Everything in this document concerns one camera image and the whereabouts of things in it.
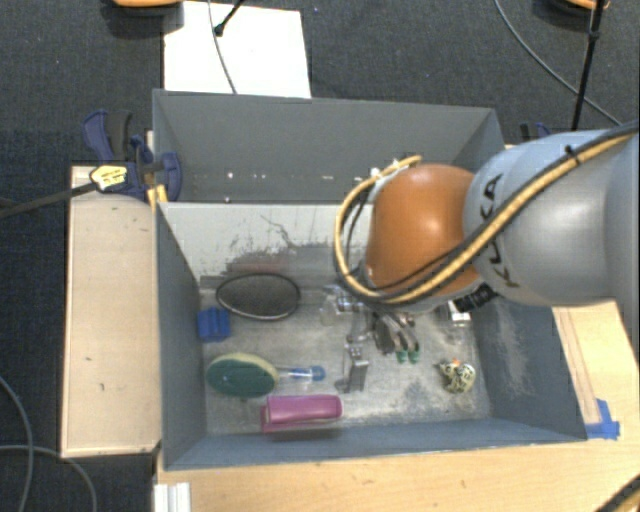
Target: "black cable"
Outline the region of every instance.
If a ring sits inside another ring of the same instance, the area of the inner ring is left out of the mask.
[[[526,50],[526,52],[538,63],[540,64],[540,66],[542,66],[542,68],[549,73],[553,78],[555,78],[558,82],[560,82],[562,85],[564,85],[567,89],[569,89],[570,91],[572,91],[574,94],[578,94],[578,90],[573,87],[569,82],[567,82],[564,78],[562,78],[560,75],[558,75],[558,73],[556,73],[553,69],[551,69],[549,67],[549,65],[544,62],[536,52],[534,52],[529,45],[524,41],[524,39],[522,39],[522,36],[516,31],[516,29],[514,28],[514,26],[511,24],[511,22],[509,21],[509,18],[507,18],[507,15],[505,14],[502,6],[500,5],[500,2],[498,0],[493,0],[493,3],[496,6],[496,9],[498,9],[498,13],[500,13],[500,17],[502,18],[502,20],[504,21],[505,25],[507,25],[507,28],[509,29],[509,31],[511,32],[511,34],[513,34],[513,36],[516,38],[516,40],[520,43],[520,45]],[[609,119],[609,121],[611,121],[612,123],[620,126],[622,123],[620,121],[618,121],[615,117],[613,117],[611,114],[609,114],[609,112],[607,112],[606,110],[604,110],[600,105],[596,104],[594,101],[590,100],[589,98],[584,98],[584,102],[587,103],[588,105],[591,105],[595,110],[597,110],[598,112],[600,112],[603,116],[605,116],[607,119]]]
[[[93,192],[95,189],[95,183],[87,183],[70,190],[63,190],[62,192],[56,192],[55,194],[41,197],[40,199],[34,199],[33,201],[28,201],[26,203],[16,204],[15,206],[10,206],[8,208],[0,210],[0,219],[19,215],[20,213],[31,212],[33,210],[37,210],[38,208],[42,208],[43,206],[49,206],[55,203],[59,203],[60,201],[68,201],[69,199],[80,196],[82,194]]]
[[[637,505],[640,503],[640,475],[636,476],[622,489],[620,489],[614,496],[611,497],[604,505],[602,505],[597,512],[616,512],[622,510],[629,510],[627,507],[622,508],[623,505]]]
[[[18,512],[22,512],[24,507],[27,504],[27,499],[29,498],[29,491],[31,490],[31,482],[33,481],[33,453],[35,451],[35,447],[33,446],[33,431],[31,430],[31,423],[29,422],[29,417],[27,416],[27,412],[22,407],[22,403],[18,398],[18,395],[15,394],[11,386],[7,383],[6,380],[0,376],[0,386],[7,392],[9,398],[13,401],[13,404],[18,409],[18,413],[20,414],[20,418],[22,419],[22,424],[24,425],[24,432],[27,436],[27,476],[24,479],[24,487],[22,489],[22,498],[20,500],[20,506],[18,507]]]
[[[213,33],[218,36],[218,37],[222,37],[222,35],[224,34],[224,27],[227,26],[227,23],[229,23],[229,20],[231,18],[233,18],[233,15],[236,13],[236,11],[238,9],[240,9],[240,6],[245,2],[245,0],[238,0],[235,5],[233,6],[233,8],[231,9],[231,12],[229,12],[229,14],[227,14],[227,16],[225,17],[224,20],[222,20],[222,23],[216,25],[216,27],[213,29]]]
[[[2,376],[0,376],[0,386],[7,392],[9,398],[13,401],[16,409],[18,409],[18,413],[20,414],[20,418],[22,419],[22,424],[24,425],[24,430],[27,437],[27,444],[13,444],[13,445],[0,445],[0,452],[3,451],[26,451],[28,455],[28,463],[27,463],[27,476],[25,477],[24,488],[22,491],[22,498],[20,500],[20,505],[18,507],[18,512],[23,512],[25,506],[27,504],[27,499],[29,498],[29,491],[31,490],[31,483],[33,481],[33,465],[34,465],[34,454],[40,453],[43,455],[48,455],[50,457],[54,457],[62,462],[68,462],[73,469],[78,472],[78,474],[82,477],[82,479],[87,484],[87,488],[89,489],[89,493],[91,494],[91,502],[92,502],[92,510],[93,512],[97,512],[98,510],[98,499],[96,496],[96,489],[91,481],[91,478],[87,475],[87,473],[82,469],[82,467],[72,459],[62,459],[60,455],[54,450],[50,450],[48,448],[43,448],[41,446],[35,446],[33,443],[33,431],[31,429],[31,422],[29,421],[29,417],[27,416],[27,412],[24,410],[22,406],[22,402],[16,395],[15,391],[9,386],[7,381],[5,381]]]
[[[580,78],[580,89],[578,98],[576,99],[576,108],[573,113],[573,121],[571,122],[571,130],[578,129],[580,123],[580,113],[582,112],[582,104],[584,103],[584,95],[587,91],[587,81],[589,80],[589,72],[591,71],[591,62],[593,60],[593,52],[596,49],[596,41],[600,37],[600,20],[604,11],[604,3],[606,0],[597,0],[596,8],[591,11],[591,21],[589,23],[589,43],[587,44],[587,52],[584,56],[584,65],[582,67],[582,77]]]
[[[91,510],[93,512],[98,511],[98,496],[96,495],[96,488],[91,481],[87,472],[82,468],[80,464],[78,464],[73,459],[63,459],[60,454],[54,450],[50,450],[49,448],[43,448],[42,446],[33,446],[33,445],[25,445],[25,444],[10,444],[10,445],[0,445],[0,452],[5,451],[29,451],[33,450],[35,453],[39,453],[41,455],[47,455],[56,460],[69,464],[74,471],[76,471],[84,480],[84,483],[87,485],[87,489],[89,489],[89,493],[91,494]]]
[[[213,25],[213,16],[211,15],[211,0],[207,0],[207,7],[209,10],[209,23],[211,25],[211,35],[213,36],[213,43],[216,46],[216,52],[218,53],[218,59],[220,59],[220,65],[222,66],[222,71],[224,71],[224,76],[227,77],[227,82],[229,83],[229,87],[231,87],[231,92],[233,94],[238,94],[238,91],[236,90],[236,86],[233,84],[233,80],[231,80],[231,75],[229,74],[229,70],[227,69],[227,65],[224,62],[224,58],[222,57],[222,51],[220,50],[220,44],[218,43],[218,35],[216,34],[216,28]],[[227,18],[231,17],[231,14],[234,12],[234,10],[231,10],[231,13],[227,16]]]

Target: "orange object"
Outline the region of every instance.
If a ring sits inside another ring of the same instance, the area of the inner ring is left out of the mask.
[[[569,2],[570,4],[577,5],[578,7],[584,7],[585,9],[596,8],[596,0],[566,0],[566,1]],[[609,7],[610,3],[611,3],[610,1],[607,1],[607,3],[604,4],[604,8],[606,9],[607,7]]]
[[[377,287],[397,291],[415,283],[440,261],[396,286],[453,249],[464,238],[462,213],[473,180],[469,171],[444,164],[423,164],[387,182],[374,202],[365,268]],[[454,293],[478,278],[470,266],[437,295]]]
[[[182,0],[113,0],[120,7],[161,7],[182,2]]]

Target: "yellow cable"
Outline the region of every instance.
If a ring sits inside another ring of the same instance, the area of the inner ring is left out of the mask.
[[[422,157],[420,155],[414,155],[414,156],[405,158],[403,160],[400,160],[399,162],[392,163],[391,165],[386,167],[384,170],[382,170],[380,173],[376,174],[375,176],[372,176],[371,178],[366,179],[365,181],[360,183],[357,187],[355,187],[353,190],[351,190],[351,192],[347,194],[347,197],[345,198],[345,200],[342,202],[342,205],[338,209],[338,213],[336,214],[336,223],[333,230],[333,247],[334,247],[334,252],[336,256],[336,261],[338,262],[338,268],[340,270],[340,273],[347,279],[349,284],[353,286],[355,289],[357,289],[360,293],[366,294],[370,297],[380,296],[379,293],[372,292],[369,288],[362,286],[357,280],[355,280],[350,275],[350,270],[349,270],[349,267],[347,266],[344,253],[342,251],[342,239],[341,239],[342,222],[344,220],[346,211],[348,207],[351,205],[351,203],[358,197],[358,195],[363,190],[370,188],[373,184],[375,184],[376,181],[396,171],[399,171],[404,167],[415,165],[419,163],[421,160],[422,160]]]
[[[597,146],[589,148],[583,151],[582,153],[576,155],[576,158],[578,158],[580,162],[583,162],[583,163],[587,162],[592,158],[595,158],[599,154],[607,151],[611,147],[621,142],[624,142],[625,140],[628,140],[631,136],[632,135],[625,135],[622,137],[604,141],[601,144],[598,144]],[[402,164],[405,161],[406,160],[398,162],[397,165],[402,166]],[[491,241],[491,239],[494,238],[502,228],[504,228],[504,226],[513,218],[513,216],[516,215],[527,204],[527,202],[531,200],[532,197],[534,197],[540,191],[544,190],[546,187],[548,187],[549,185],[551,185],[552,183],[560,179],[562,176],[564,176],[565,174],[567,174],[577,166],[578,166],[578,162],[576,161],[576,159],[570,159],[560,164],[555,169],[552,169],[551,171],[545,173],[544,176],[542,176],[538,180],[531,183],[531,185],[529,185],[526,189],[522,190],[515,198],[513,198],[512,201],[505,207],[505,209],[498,216],[496,216],[496,218],[493,219],[493,221],[487,224],[487,226],[473,240],[473,242],[469,245],[467,249],[465,249],[462,253],[460,253],[460,255],[456,259],[452,260],[446,267],[444,267],[436,275],[431,277],[431,279],[429,279],[428,281],[425,281],[416,289],[410,292],[407,292],[403,295],[399,295],[398,297],[395,297],[395,298],[385,300],[383,294],[363,286],[361,283],[359,283],[355,278],[353,278],[350,275],[349,269],[344,259],[344,255],[342,253],[342,247],[340,243],[340,232],[341,232],[340,226],[342,225],[342,220],[344,218],[344,213],[347,207],[351,204],[351,202],[355,199],[355,197],[357,197],[357,195],[364,188],[370,186],[372,183],[375,182],[376,179],[381,178],[383,175],[388,175],[391,172],[394,172],[395,170],[397,170],[397,168],[393,168],[392,170],[389,171],[389,169],[393,167],[393,166],[389,166],[387,169],[382,171],[380,175],[374,178],[371,178],[361,183],[358,187],[356,187],[356,189],[354,189],[352,193],[347,196],[347,199],[345,200],[345,202],[342,204],[342,207],[338,211],[338,214],[336,217],[336,227],[334,232],[334,242],[335,242],[336,260],[338,262],[339,270],[342,273],[342,276],[344,277],[344,279],[347,281],[347,283],[350,286],[353,287],[354,290],[356,290],[357,292],[367,297],[382,298],[383,302],[387,304],[398,304],[401,302],[406,302],[406,301],[416,299],[421,295],[429,293],[434,288],[438,287],[445,280],[447,280],[453,274],[459,271],[463,266],[468,264],[483,249],[483,247],[485,247]]]

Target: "blue object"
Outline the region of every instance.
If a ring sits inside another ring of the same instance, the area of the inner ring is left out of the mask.
[[[600,423],[585,425],[589,439],[612,439],[616,440],[620,436],[620,422],[611,419],[609,406],[604,400],[596,398],[598,409],[600,409]]]
[[[220,342],[231,335],[229,312],[209,308],[198,313],[198,336],[205,341]]]
[[[311,376],[311,380],[318,382],[324,380],[327,373],[322,366],[312,366],[311,368],[291,368],[289,376],[293,379],[306,379]]]
[[[128,141],[126,136],[126,125],[128,117],[120,119],[116,117],[115,122],[119,126],[114,127],[108,122],[109,113],[106,110],[97,110],[89,114],[82,123],[82,137],[86,146],[93,150],[98,157],[100,165],[126,159],[127,142],[133,148],[136,161],[127,161],[124,165],[127,168],[127,180],[116,187],[111,187],[108,192],[124,194],[134,197],[140,201],[147,200],[146,192],[151,187],[143,182],[142,173],[149,169],[154,163],[154,156],[140,135],[134,135]],[[160,157],[162,168],[154,169],[156,183],[165,185],[167,198],[169,201],[176,201],[182,189],[182,168],[175,152],[163,153]]]

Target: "wooden board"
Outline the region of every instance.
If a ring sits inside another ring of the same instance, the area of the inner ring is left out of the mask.
[[[74,168],[73,186],[90,169]],[[151,451],[160,439],[151,209],[93,192],[69,211],[60,451]]]

